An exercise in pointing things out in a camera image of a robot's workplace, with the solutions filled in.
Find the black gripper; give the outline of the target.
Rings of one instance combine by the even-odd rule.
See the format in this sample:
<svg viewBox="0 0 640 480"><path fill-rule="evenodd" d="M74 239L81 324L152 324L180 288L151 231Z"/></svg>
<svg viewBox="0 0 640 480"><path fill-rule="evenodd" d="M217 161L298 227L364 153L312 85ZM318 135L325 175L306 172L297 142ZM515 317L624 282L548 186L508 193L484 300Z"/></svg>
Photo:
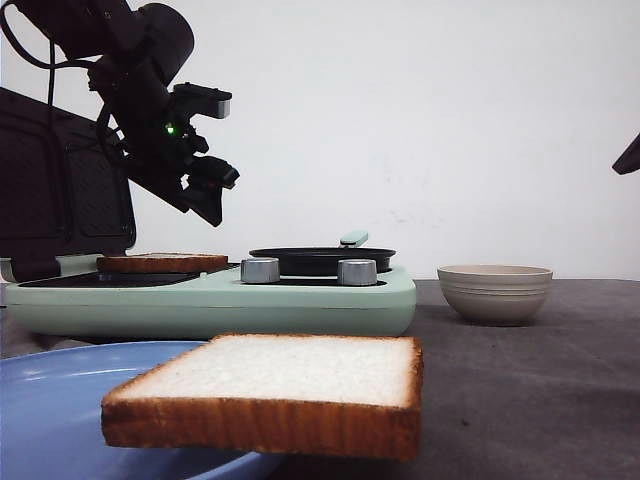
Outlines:
<svg viewBox="0 0 640 480"><path fill-rule="evenodd" d="M210 225L222 223L222 190L239 172L208 156L206 139L177 112L171 92L149 59L126 65L102 56L88 71L89 87L104 101L124 135L120 160L127 176L179 210L192 210Z"/></svg>

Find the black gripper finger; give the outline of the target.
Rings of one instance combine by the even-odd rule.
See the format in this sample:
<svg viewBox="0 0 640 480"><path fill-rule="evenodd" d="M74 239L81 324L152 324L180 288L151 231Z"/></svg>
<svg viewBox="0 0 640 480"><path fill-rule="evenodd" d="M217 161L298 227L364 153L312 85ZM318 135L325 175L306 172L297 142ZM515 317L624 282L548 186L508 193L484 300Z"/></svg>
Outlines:
<svg viewBox="0 0 640 480"><path fill-rule="evenodd" d="M626 175L640 169L640 134L625 148L613 163L612 169L619 175Z"/></svg>

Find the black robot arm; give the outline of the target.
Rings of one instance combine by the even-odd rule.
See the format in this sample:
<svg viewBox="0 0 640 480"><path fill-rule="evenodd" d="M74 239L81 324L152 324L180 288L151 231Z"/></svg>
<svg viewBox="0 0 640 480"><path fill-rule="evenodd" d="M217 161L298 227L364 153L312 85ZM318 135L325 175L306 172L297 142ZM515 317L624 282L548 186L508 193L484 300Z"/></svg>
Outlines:
<svg viewBox="0 0 640 480"><path fill-rule="evenodd" d="M18 41L8 21L7 41L31 65L55 73L83 68L103 106L96 141L105 157L132 181L176 209L209 224L222 221L222 192L238 171L208 155L206 139L190 120L228 116L231 93L172 81L194 49L187 20L172 7L125 1L15 1L15 7L65 58L41 61Z"/></svg>

